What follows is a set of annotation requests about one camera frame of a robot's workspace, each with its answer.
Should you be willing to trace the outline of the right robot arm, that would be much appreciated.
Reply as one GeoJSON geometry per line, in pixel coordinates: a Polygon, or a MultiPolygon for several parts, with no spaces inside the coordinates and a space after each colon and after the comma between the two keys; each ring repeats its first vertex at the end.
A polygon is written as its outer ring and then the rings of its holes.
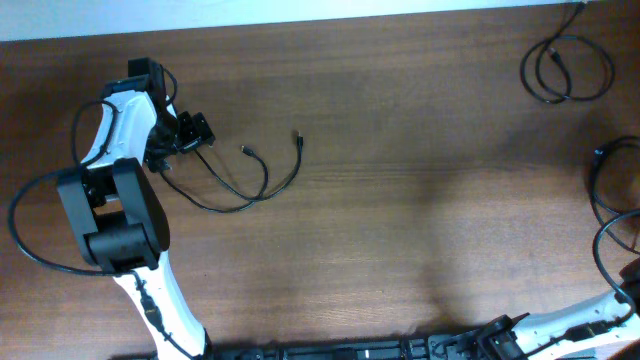
{"type": "Polygon", "coordinates": [[[638,340],[639,311],[613,291],[555,312],[508,318],[505,328],[491,325],[475,336],[488,359],[557,359],[638,340]]]}

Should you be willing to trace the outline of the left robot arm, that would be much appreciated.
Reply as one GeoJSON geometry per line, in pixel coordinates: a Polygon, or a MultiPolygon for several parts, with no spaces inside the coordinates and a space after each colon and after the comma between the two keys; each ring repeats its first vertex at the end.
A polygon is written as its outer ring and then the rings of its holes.
{"type": "Polygon", "coordinates": [[[57,190],[81,256],[127,293],[157,358],[208,359],[210,339],[173,275],[168,220],[144,173],[215,140],[202,114],[176,112],[169,76],[149,58],[129,61],[127,78],[101,93],[102,121],[79,172],[60,176],[57,190]]]}

